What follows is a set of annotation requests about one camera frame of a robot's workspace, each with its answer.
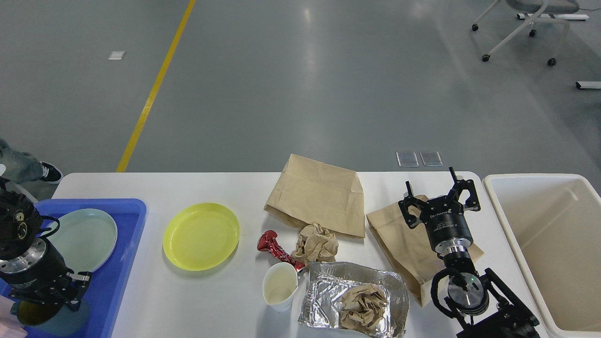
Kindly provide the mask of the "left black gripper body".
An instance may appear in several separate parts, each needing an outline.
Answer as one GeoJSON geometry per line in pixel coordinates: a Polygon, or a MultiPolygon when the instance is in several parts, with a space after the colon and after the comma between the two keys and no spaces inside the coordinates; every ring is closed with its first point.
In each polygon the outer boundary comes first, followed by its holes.
{"type": "Polygon", "coordinates": [[[48,239],[36,238],[24,255],[2,260],[0,274],[10,290],[34,293],[35,303],[64,303],[67,271],[70,270],[54,245],[48,239]]]}

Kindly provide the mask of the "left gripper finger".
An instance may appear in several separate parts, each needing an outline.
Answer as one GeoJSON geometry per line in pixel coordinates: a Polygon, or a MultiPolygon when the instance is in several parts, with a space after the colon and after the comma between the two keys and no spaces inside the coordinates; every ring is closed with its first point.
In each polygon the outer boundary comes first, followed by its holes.
{"type": "Polygon", "coordinates": [[[90,271],[67,271],[64,276],[63,297],[64,304],[73,312],[77,312],[82,304],[83,297],[92,284],[93,273],[90,271]]]}
{"type": "Polygon", "coordinates": [[[21,302],[31,302],[31,303],[35,303],[36,299],[35,299],[35,294],[31,293],[31,292],[22,292],[20,290],[17,289],[11,289],[9,291],[9,297],[14,298],[15,300],[21,301],[21,302]]]}

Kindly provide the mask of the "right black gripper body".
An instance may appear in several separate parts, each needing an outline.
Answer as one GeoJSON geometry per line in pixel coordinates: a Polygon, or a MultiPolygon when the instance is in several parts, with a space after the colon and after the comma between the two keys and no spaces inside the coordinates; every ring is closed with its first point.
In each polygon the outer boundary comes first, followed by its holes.
{"type": "Polygon", "coordinates": [[[457,197],[441,195],[419,207],[431,249],[437,255],[465,252],[474,238],[464,217],[464,205],[457,197]]]}

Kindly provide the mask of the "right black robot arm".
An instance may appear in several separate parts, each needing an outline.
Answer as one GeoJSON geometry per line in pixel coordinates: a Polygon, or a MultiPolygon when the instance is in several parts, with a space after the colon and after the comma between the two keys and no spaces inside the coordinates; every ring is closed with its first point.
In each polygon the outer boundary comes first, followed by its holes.
{"type": "Polygon", "coordinates": [[[479,274],[469,248],[474,243],[464,214],[481,205],[472,180],[460,179],[449,168],[453,186],[445,195],[421,200],[409,181],[398,202],[410,229],[423,224],[430,248],[444,268],[433,277],[430,296],[445,316],[456,319],[458,338],[538,338],[539,320],[490,268],[479,274]]]}

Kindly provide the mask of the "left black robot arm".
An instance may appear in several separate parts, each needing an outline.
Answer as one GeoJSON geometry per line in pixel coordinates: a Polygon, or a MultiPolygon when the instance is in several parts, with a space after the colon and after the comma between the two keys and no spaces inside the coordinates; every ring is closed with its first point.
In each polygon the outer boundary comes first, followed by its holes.
{"type": "Polygon", "coordinates": [[[92,282],[92,272],[74,272],[49,240],[60,229],[57,218],[41,215],[24,194],[0,192],[1,279],[9,295],[36,305],[53,305],[77,312],[92,282]]]}

